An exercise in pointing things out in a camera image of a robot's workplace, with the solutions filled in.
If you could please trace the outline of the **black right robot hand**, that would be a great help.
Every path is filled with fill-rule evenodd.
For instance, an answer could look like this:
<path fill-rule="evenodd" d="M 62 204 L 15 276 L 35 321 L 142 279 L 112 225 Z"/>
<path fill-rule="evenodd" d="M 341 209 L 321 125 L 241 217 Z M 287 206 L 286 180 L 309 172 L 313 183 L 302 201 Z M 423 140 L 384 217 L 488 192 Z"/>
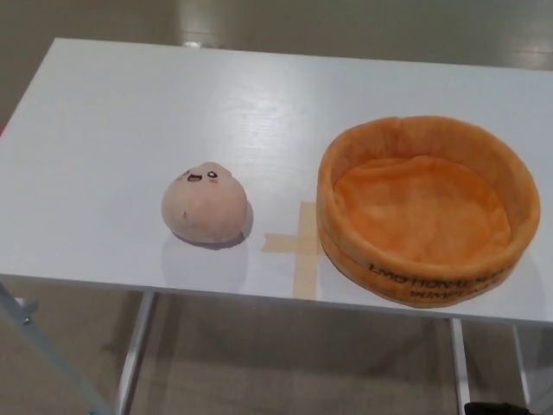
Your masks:
<path fill-rule="evenodd" d="M 467 402 L 463 409 L 466 415 L 494 415 L 502 410 L 502 405 L 493 402 Z"/>

